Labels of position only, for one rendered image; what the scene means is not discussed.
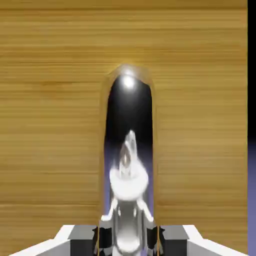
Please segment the light wood cabinet door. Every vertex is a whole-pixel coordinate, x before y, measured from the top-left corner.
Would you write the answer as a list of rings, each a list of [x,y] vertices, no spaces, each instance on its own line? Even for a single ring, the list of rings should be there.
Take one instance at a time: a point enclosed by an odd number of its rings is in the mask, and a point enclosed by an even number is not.
[[[105,80],[153,80],[154,214],[248,251],[247,0],[0,0],[0,256],[98,223]]]

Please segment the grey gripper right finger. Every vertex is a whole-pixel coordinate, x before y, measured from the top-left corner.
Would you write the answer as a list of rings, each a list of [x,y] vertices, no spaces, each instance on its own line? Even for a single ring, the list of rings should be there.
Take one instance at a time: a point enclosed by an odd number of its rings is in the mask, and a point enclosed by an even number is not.
[[[203,238],[194,225],[161,225],[159,242],[161,256],[247,256]]]

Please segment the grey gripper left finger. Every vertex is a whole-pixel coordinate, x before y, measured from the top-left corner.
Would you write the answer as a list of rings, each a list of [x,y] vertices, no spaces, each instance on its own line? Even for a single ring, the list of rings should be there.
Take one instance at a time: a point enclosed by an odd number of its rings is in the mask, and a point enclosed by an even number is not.
[[[96,256],[96,225],[63,225],[56,236],[9,256]]]

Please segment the curved shiny metal handle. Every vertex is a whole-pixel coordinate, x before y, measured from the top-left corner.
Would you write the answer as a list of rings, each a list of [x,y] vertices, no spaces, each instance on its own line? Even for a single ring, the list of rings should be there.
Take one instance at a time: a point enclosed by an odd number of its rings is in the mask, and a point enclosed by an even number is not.
[[[157,256],[152,81],[121,65],[102,91],[98,256]]]

